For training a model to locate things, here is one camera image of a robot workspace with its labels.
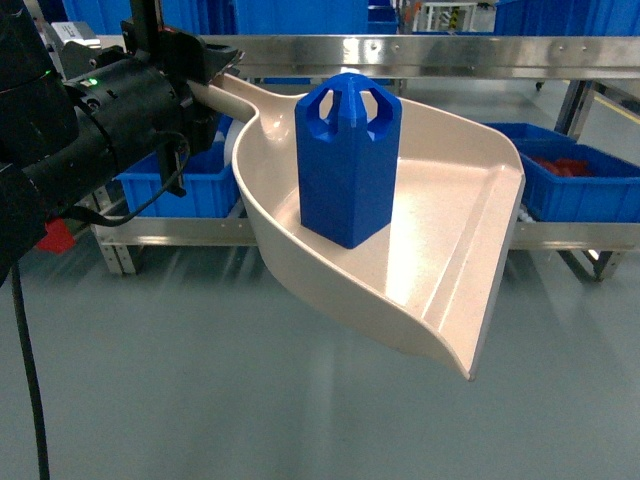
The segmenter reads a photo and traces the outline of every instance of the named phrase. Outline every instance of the blue plastic bin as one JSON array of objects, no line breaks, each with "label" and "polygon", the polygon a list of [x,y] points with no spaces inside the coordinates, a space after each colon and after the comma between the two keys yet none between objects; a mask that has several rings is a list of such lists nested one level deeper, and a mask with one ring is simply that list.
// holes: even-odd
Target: blue plastic bin
[{"label": "blue plastic bin", "polygon": [[531,123],[485,123],[485,125],[506,135],[516,146],[521,143],[540,141],[576,143],[571,137]]},{"label": "blue plastic bin", "polygon": [[369,6],[367,33],[370,35],[394,35],[398,32],[396,11],[390,5]]},{"label": "blue plastic bin", "polygon": [[640,2],[637,0],[591,0],[584,3],[590,3],[588,13],[581,12],[585,16],[584,35],[640,35]]},{"label": "blue plastic bin", "polygon": [[[518,146],[526,183],[523,203],[547,222],[640,222],[640,168],[586,145],[538,142]],[[594,177],[559,177],[530,156],[587,160]]]},{"label": "blue plastic bin", "polygon": [[[238,200],[239,191],[231,165],[223,166],[223,150],[214,143],[212,150],[195,155],[184,173],[187,194],[176,197],[164,193],[145,208],[142,217],[223,218]],[[129,210],[146,202],[162,186],[158,161],[150,155],[118,175]]]},{"label": "blue plastic bin", "polygon": [[637,0],[501,0],[496,35],[640,35]]},{"label": "blue plastic bin", "polygon": [[589,0],[501,0],[496,4],[496,35],[568,35],[574,3]]},{"label": "blue plastic bin", "polygon": [[[208,0],[165,0],[164,21],[189,32],[207,34],[208,3]],[[129,0],[63,0],[63,4],[70,21],[87,22],[98,35],[120,34],[120,21],[131,17]]]},{"label": "blue plastic bin", "polygon": [[226,33],[240,35],[348,34],[367,32],[367,0],[211,0],[223,12]]}]

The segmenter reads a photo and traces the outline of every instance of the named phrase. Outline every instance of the dustpan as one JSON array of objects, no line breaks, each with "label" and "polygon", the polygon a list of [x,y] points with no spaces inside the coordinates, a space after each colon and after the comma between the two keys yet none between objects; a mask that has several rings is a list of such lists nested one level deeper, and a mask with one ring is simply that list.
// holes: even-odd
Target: dustpan
[{"label": "dustpan", "polygon": [[234,174],[264,262],[280,283],[390,348],[473,379],[524,186],[511,142],[402,99],[391,224],[347,250],[300,224],[300,96],[231,76],[191,86],[199,101],[246,122],[233,150]]}]

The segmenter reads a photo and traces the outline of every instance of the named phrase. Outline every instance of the metal shelf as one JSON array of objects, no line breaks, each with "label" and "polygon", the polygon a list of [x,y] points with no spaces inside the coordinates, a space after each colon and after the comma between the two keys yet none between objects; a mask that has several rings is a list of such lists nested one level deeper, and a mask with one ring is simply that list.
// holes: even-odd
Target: metal shelf
[{"label": "metal shelf", "polygon": [[[556,130],[578,138],[594,92],[626,98],[604,79],[640,79],[640,38],[422,35],[204,36],[245,52],[245,77],[330,77],[355,68],[371,77],[569,79]],[[121,37],[101,37],[104,46]],[[110,270],[134,273],[146,245],[255,245],[247,219],[137,218],[118,228],[94,227]],[[623,252],[640,250],[640,225],[518,223],[513,250],[583,251],[597,280],[610,276]]]},{"label": "metal shelf", "polygon": [[[94,227],[102,245],[254,246],[247,218],[135,218]],[[640,250],[640,224],[518,222],[511,250]]]}]

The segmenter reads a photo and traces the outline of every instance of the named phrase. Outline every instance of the blue hexagonal object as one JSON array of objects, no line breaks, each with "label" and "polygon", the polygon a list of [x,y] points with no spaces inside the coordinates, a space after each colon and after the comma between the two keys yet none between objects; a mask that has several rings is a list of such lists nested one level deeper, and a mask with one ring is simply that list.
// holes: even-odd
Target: blue hexagonal object
[{"label": "blue hexagonal object", "polygon": [[[329,114],[320,104],[333,93]],[[362,92],[378,109],[367,118]],[[391,222],[402,105],[365,77],[343,73],[302,98],[295,109],[302,225],[355,248]]]}]

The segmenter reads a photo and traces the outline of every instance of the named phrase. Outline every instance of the gray floor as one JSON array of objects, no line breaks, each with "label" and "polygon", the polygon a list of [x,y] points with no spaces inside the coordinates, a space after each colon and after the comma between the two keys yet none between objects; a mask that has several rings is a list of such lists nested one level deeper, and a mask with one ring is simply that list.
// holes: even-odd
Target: gray floor
[{"label": "gray floor", "polygon": [[[434,79],[410,96],[552,127],[565,88]],[[593,113],[585,139],[632,159],[638,125],[600,104]],[[89,236],[22,262],[53,478],[640,478],[637,254],[593,284],[556,253],[512,252],[466,383],[316,313],[255,249],[146,253],[128,278],[107,272]],[[9,293],[0,478],[33,479]]]}]

